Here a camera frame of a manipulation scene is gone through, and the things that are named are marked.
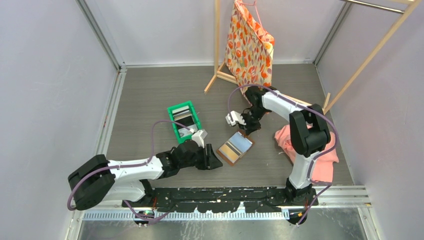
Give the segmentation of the brown leather card holder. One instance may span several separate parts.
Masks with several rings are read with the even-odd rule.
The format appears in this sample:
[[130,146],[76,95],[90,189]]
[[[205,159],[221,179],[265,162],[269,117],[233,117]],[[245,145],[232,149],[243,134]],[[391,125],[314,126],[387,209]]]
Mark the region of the brown leather card holder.
[[225,141],[224,144],[228,144],[238,152],[238,160],[234,164],[228,162],[228,160],[219,152],[219,148],[222,145],[216,150],[216,153],[230,166],[234,166],[254,146],[255,142],[250,137],[246,136],[243,130],[238,130],[227,141]]

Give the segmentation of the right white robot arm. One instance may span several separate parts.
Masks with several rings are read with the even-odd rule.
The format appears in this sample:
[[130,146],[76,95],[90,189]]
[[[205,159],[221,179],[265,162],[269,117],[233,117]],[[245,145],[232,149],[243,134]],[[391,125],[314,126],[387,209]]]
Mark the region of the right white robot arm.
[[260,120],[274,112],[289,122],[290,140],[295,150],[292,172],[284,195],[291,205],[299,205],[312,191],[312,171],[316,159],[325,154],[331,140],[330,122],[318,104],[304,105],[287,98],[274,88],[247,84],[245,96],[251,106],[240,115],[238,127],[246,136],[261,128]]

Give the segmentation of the gold credit card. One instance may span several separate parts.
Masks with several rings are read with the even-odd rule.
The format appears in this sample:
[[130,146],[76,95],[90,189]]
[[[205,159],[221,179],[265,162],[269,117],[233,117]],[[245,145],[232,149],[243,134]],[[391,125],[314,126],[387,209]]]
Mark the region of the gold credit card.
[[229,163],[234,164],[238,158],[238,152],[233,149],[233,147],[229,146],[227,143],[223,144],[219,148],[219,152],[228,160]]

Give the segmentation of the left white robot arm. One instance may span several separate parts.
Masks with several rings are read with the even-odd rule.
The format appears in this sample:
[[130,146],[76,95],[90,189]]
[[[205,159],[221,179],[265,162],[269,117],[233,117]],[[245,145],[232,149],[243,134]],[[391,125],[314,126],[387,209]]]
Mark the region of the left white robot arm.
[[67,208],[83,211],[101,202],[120,200],[148,207],[154,199],[149,180],[170,178],[184,168],[210,171],[222,166],[210,143],[199,146],[193,140],[144,159],[116,161],[98,154],[68,176],[71,194]]

